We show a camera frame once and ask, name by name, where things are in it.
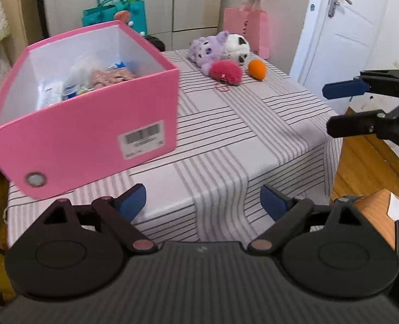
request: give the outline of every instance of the white wall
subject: white wall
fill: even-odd
[[[367,69],[399,69],[399,0],[388,0],[385,18]],[[368,94],[355,97],[350,105],[357,112],[379,108],[389,112],[399,105],[399,99]],[[393,143],[389,145],[399,155],[398,147]]]
[[[244,0],[222,0],[220,29],[223,10],[238,7]],[[263,4],[270,17],[270,58],[285,73],[291,70],[309,0],[267,0]]]

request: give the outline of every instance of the pink storage box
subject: pink storage box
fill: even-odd
[[[65,81],[90,51],[140,77],[37,110],[39,85]],[[27,47],[0,88],[0,169],[45,199],[174,150],[178,79],[177,67],[119,21]]]

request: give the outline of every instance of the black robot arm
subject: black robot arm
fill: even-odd
[[[399,97],[399,69],[363,71],[354,81],[337,83],[333,86],[349,89],[360,85],[360,82],[369,86],[369,89],[368,86],[365,87],[367,92]],[[323,89],[326,98],[330,98],[326,94],[328,88],[330,85],[326,85]],[[327,132],[334,138],[375,134],[379,139],[390,140],[399,145],[399,106],[390,113],[373,110],[332,117],[327,123]]]

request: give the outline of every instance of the plastic bag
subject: plastic bag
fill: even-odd
[[[84,53],[79,56],[70,68],[70,74],[64,83],[65,92],[72,91],[75,87],[92,87],[92,73],[95,70],[106,70],[105,64],[99,60],[93,52]]]
[[[62,101],[63,82],[43,83],[37,109],[49,107]]]

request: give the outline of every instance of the pink fluffy ball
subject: pink fluffy ball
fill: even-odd
[[[223,59],[213,62],[209,76],[213,79],[227,82],[230,85],[240,85],[243,72],[234,61]]]

